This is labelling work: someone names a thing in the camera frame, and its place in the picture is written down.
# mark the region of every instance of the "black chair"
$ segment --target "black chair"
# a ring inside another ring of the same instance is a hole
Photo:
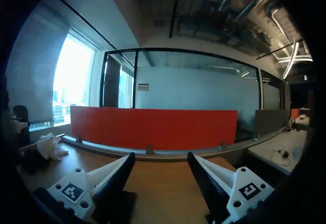
[[[18,144],[20,147],[31,144],[31,139],[29,137],[29,126],[31,125],[28,121],[28,111],[23,105],[16,105],[13,107],[13,115],[16,115],[16,120],[19,122],[26,122],[28,126],[23,128],[18,134]]]

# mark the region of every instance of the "window blind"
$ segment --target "window blind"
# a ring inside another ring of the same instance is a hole
[[[31,123],[52,121],[53,79],[69,26],[36,7],[21,29],[6,70],[9,108],[24,105]]]

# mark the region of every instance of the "wooden desk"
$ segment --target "wooden desk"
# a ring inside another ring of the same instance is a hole
[[[251,155],[289,175],[301,157],[301,153],[306,142],[306,137],[307,131],[293,130],[290,132],[283,132],[270,140],[249,148],[248,150]],[[274,150],[280,149],[281,145],[283,146],[282,148],[284,150],[289,152],[288,159],[290,164],[288,166],[278,165],[271,161],[272,155],[273,158],[275,155],[279,155],[279,153],[275,152]]]
[[[52,186],[77,167],[88,172],[116,160],[67,144],[61,144],[61,147],[68,150],[69,155],[63,156],[60,162],[52,161],[46,171],[28,175],[19,169],[31,191],[40,186]],[[209,160],[236,170],[224,158]],[[205,215],[209,214],[209,210],[187,162],[136,161],[124,190],[138,195],[132,224],[207,224]]]

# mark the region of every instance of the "orange desk divider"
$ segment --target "orange desk divider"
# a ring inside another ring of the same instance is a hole
[[[190,150],[233,144],[236,110],[117,109],[71,106],[71,130],[85,141],[122,148]]]
[[[291,109],[291,117],[295,120],[299,117],[299,109]]]

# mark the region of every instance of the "gray desk divider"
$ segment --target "gray desk divider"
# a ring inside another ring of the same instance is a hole
[[[255,137],[277,131],[288,125],[289,110],[256,110]]]

